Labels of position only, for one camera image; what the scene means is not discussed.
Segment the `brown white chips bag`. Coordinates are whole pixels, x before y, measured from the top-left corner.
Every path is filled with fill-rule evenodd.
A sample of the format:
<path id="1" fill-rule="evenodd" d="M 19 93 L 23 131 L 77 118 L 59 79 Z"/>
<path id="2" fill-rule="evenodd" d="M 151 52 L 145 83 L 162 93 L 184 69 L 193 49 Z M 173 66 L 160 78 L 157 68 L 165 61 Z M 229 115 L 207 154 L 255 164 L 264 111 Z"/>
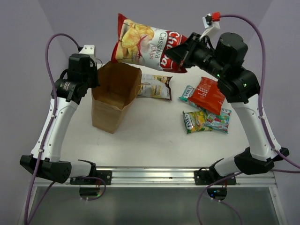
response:
<path id="1" fill-rule="evenodd" d="M 172 76 L 142 74 L 138 95 L 147 98 L 172 100 Z"/>

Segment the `brown paper bag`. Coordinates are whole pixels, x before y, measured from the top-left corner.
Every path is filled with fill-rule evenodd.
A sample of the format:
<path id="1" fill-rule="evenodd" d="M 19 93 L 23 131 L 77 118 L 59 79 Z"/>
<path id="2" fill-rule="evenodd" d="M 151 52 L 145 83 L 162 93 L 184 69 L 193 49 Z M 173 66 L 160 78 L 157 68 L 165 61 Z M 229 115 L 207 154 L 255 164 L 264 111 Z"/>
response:
<path id="1" fill-rule="evenodd" d="M 98 69 L 100 86 L 91 91 L 92 125 L 116 132 L 141 86 L 142 71 L 126 63 L 108 62 Z"/>

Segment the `red cassava chips bag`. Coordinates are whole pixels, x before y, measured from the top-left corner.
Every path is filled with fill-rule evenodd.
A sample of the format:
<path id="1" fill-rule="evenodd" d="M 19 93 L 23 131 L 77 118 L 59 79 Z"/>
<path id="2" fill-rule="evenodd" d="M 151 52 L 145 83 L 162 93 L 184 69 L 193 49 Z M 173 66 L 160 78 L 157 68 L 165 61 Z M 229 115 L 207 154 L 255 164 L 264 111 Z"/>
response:
<path id="1" fill-rule="evenodd" d="M 176 31 L 136 23 L 123 14 L 118 14 L 118 41 L 111 61 L 137 64 L 170 73 L 186 73 L 186 69 L 165 54 L 165 50 L 186 40 L 184 35 Z"/>

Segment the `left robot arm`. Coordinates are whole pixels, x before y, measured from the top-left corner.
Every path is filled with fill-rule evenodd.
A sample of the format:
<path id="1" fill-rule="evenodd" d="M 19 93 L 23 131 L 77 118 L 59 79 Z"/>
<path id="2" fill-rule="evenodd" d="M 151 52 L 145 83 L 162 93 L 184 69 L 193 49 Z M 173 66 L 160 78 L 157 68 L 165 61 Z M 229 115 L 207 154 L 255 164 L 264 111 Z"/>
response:
<path id="1" fill-rule="evenodd" d="M 87 160 L 76 162 L 60 159 L 63 140 L 71 118 L 87 90 L 99 86 L 97 64 L 88 54 L 75 53 L 68 59 L 68 68 L 53 83 L 51 101 L 42 133 L 29 155 L 20 165 L 34 177 L 64 183 L 81 178 L 92 184 L 97 180 L 96 165 Z"/>

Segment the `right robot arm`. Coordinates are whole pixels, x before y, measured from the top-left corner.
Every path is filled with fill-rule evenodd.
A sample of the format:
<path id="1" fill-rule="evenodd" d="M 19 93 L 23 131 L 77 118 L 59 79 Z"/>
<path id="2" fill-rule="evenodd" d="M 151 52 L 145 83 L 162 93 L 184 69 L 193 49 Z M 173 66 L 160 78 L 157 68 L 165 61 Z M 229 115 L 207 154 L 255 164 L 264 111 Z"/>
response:
<path id="1" fill-rule="evenodd" d="M 247 50 L 240 35 L 227 32 L 220 36 L 215 49 L 208 36 L 192 33 L 183 44 L 165 51 L 167 57 L 180 66 L 197 66 L 217 78 L 217 87 L 237 113 L 249 143 L 243 152 L 196 171 L 204 185 L 221 184 L 238 172 L 267 173 L 275 162 L 289 155 L 289 150 L 276 141 L 263 114 L 259 99 L 262 88 L 255 74 L 242 66 Z"/>

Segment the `red orange snack bag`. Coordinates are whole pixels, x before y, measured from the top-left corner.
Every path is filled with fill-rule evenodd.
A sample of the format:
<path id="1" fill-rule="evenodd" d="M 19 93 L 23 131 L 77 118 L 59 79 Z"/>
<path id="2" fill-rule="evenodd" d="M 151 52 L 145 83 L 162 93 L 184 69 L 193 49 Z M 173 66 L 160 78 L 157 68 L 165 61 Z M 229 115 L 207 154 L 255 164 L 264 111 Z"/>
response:
<path id="1" fill-rule="evenodd" d="M 217 84 L 216 81 L 210 78 L 202 77 L 188 100 L 213 114 L 220 115 L 225 96 L 221 93 Z"/>

